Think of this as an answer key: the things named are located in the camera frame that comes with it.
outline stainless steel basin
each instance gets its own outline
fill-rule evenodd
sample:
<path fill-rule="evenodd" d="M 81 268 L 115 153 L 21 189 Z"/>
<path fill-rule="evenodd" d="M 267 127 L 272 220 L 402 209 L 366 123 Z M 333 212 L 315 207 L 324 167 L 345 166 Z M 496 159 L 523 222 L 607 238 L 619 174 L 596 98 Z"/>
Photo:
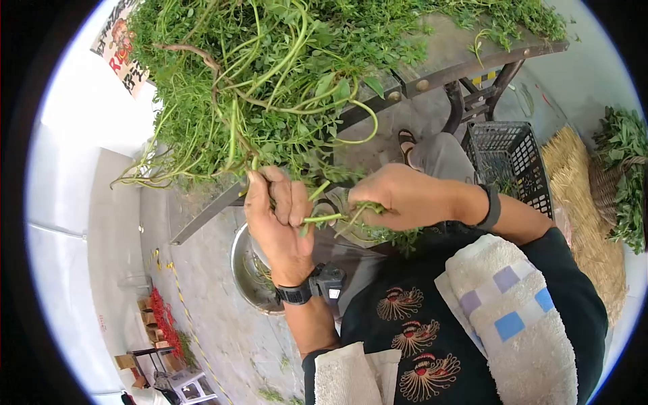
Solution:
<path fill-rule="evenodd" d="M 259 312 L 269 316 L 282 316 L 283 303 L 277 304 L 274 286 L 261 274 L 261 270 L 268 270 L 254 253 L 252 241 L 246 223 L 237 231 L 232 244 L 230 256 L 234 282 L 238 292 Z"/>

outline printed poster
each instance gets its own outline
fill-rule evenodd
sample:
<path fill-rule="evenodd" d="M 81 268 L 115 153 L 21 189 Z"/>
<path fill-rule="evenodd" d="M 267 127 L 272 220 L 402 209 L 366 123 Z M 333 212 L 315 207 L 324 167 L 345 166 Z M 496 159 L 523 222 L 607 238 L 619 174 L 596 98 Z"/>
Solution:
<path fill-rule="evenodd" d="M 119 0 L 90 48 L 90 51 L 108 63 L 133 98 L 137 97 L 148 78 L 148 70 L 137 60 L 130 58 L 133 50 L 130 40 L 135 33 L 129 31 L 126 24 L 128 14 L 137 2 L 138 0 Z"/>

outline foot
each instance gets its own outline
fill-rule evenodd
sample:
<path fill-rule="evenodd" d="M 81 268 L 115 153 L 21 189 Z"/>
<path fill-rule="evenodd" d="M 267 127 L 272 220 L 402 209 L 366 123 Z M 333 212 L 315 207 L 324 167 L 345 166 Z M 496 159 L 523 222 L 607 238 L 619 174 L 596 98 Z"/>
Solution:
<path fill-rule="evenodd" d="M 411 132 L 407 130 L 401 130 L 399 132 L 399 145 L 400 151 L 403 153 L 403 163 L 409 167 L 413 167 L 410 161 L 410 152 L 414 148 L 414 145 L 416 145 L 416 139 L 414 139 Z"/>
<path fill-rule="evenodd" d="M 414 144 L 411 142 L 403 142 L 400 144 L 400 150 L 403 152 L 403 159 L 407 159 L 405 164 L 407 166 L 411 166 L 411 161 L 410 161 L 410 150 L 414 147 Z"/>

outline white towel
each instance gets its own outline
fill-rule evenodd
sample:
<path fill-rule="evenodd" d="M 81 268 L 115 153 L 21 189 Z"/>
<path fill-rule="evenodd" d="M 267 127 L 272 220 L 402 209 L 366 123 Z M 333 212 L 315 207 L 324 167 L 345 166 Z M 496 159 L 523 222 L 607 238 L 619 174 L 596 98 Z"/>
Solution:
<path fill-rule="evenodd" d="M 361 341 L 315 358 L 316 405 L 393 405 L 400 350 L 364 353 Z"/>
<path fill-rule="evenodd" d="M 517 246 L 484 235 L 448 259 L 435 283 L 486 355 L 505 405 L 576 403 L 572 344 L 544 276 Z"/>

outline person's left hand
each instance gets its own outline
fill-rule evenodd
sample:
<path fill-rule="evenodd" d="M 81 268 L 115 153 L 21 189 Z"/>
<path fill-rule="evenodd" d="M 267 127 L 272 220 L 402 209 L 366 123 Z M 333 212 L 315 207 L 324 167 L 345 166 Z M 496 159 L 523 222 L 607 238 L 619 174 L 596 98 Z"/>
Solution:
<path fill-rule="evenodd" d="M 300 237 L 301 223 L 312 210 L 306 186 L 290 179 L 276 166 L 248 172 L 245 214 L 250 235 L 270 262 L 275 286 L 299 286 L 312 272 L 313 229 Z M 270 196 L 275 210 L 270 209 Z"/>

